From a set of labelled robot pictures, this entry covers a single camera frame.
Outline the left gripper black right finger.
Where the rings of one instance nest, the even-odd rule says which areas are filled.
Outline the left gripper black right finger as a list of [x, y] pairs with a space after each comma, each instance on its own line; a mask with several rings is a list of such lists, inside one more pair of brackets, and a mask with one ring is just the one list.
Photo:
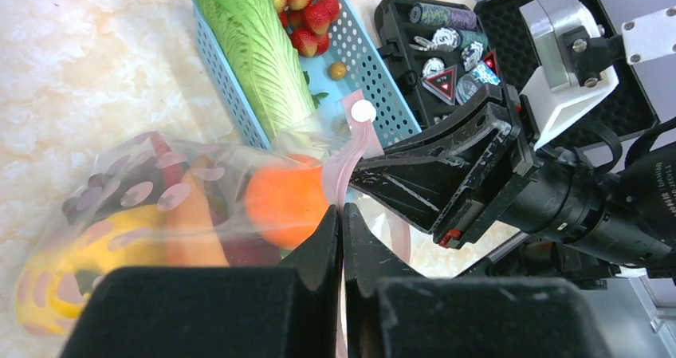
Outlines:
[[350, 357], [609, 357], [590, 306], [551, 278], [424, 277], [343, 209]]

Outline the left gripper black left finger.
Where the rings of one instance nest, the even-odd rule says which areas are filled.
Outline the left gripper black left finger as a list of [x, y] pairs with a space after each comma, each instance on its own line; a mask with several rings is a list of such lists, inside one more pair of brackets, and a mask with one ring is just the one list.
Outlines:
[[95, 288], [64, 357], [333, 357], [341, 220], [275, 266], [124, 267]]

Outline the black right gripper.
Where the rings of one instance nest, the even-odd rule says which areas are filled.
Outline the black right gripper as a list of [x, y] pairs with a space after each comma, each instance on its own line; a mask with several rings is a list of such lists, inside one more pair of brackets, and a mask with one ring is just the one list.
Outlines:
[[534, 180], [499, 220], [615, 265], [673, 271], [675, 144], [654, 143], [675, 129], [675, 121], [648, 129], [628, 152], [603, 124], [582, 119], [576, 127], [596, 134], [611, 161], [593, 167], [578, 151], [547, 152]]

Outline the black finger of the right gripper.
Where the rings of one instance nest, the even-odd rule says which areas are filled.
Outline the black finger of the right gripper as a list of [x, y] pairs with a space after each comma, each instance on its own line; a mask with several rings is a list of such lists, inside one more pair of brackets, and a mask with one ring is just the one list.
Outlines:
[[351, 187], [434, 243], [475, 243], [539, 167], [512, 85], [485, 85], [439, 124], [362, 159]]

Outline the dark red toy eggplant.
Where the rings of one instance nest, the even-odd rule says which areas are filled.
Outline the dark red toy eggplant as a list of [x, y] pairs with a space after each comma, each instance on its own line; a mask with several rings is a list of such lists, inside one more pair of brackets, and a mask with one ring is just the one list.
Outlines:
[[262, 238], [259, 233], [244, 229], [230, 231], [226, 226], [230, 215], [226, 199], [214, 183], [206, 185], [210, 216], [223, 252], [231, 266], [274, 266], [282, 259], [281, 251]]

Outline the clear zip bag pink dots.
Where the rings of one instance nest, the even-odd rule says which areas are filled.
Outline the clear zip bag pink dots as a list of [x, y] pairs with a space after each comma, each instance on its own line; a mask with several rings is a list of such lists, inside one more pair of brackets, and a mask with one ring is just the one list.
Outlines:
[[349, 199], [382, 155], [377, 100], [355, 91], [302, 116], [272, 149], [146, 132], [108, 155], [45, 225], [14, 291], [18, 324], [68, 333], [99, 282], [126, 266], [271, 266]]

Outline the dark red toy grapes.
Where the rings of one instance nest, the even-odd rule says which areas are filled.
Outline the dark red toy grapes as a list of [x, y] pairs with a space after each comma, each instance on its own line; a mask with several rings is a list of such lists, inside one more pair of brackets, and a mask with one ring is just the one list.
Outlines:
[[107, 171], [89, 176], [84, 190], [61, 204], [66, 222], [79, 222], [86, 211], [99, 221], [119, 211], [156, 204], [162, 193], [179, 183], [187, 169], [186, 156], [158, 132], [137, 136], [144, 145], [138, 155], [124, 155]]

